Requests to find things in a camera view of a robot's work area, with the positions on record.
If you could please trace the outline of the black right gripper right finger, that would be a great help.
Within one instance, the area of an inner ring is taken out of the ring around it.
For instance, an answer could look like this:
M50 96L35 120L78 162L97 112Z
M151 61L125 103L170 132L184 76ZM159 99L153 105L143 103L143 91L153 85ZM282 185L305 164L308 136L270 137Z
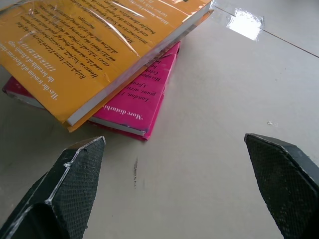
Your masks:
M261 196L286 239L319 237L319 168L296 145L245 134Z

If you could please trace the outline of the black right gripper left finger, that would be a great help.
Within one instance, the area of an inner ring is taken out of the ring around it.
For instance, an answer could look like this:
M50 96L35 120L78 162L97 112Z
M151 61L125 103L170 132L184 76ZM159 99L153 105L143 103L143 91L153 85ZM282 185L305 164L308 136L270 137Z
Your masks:
M62 151L0 229L2 239L81 239L96 198L103 136Z

